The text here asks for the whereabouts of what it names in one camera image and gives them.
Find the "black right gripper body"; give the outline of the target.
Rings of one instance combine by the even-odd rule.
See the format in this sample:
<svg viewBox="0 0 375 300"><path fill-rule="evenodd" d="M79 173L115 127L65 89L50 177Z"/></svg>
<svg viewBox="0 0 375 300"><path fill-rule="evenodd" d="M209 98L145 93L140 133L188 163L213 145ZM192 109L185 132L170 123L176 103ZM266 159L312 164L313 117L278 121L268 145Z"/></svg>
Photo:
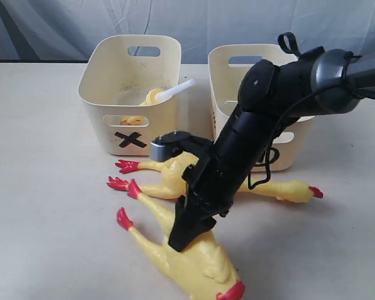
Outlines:
<svg viewBox="0 0 375 300"><path fill-rule="evenodd" d="M184 171L187 189L181 215L206 219L226 213L271 139L277 121L253 112L232 115L197 163Z"/></svg>

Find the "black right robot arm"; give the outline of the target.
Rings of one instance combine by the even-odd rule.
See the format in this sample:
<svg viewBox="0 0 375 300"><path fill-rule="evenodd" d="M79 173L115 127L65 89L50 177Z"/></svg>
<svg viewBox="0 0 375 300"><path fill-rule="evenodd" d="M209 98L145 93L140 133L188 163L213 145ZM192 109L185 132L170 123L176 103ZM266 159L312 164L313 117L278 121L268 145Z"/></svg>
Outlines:
<svg viewBox="0 0 375 300"><path fill-rule="evenodd" d="M168 244L183 251L214 227L215 215L229 212L241 184L263 185L252 181L251 169L269 160L273 140L288 126L303 116L348 113L363 98L375 99L375 56L319 48L282 66L256 63L221 133L195 150L198 162L182 174L186 193L176 203Z"/></svg>

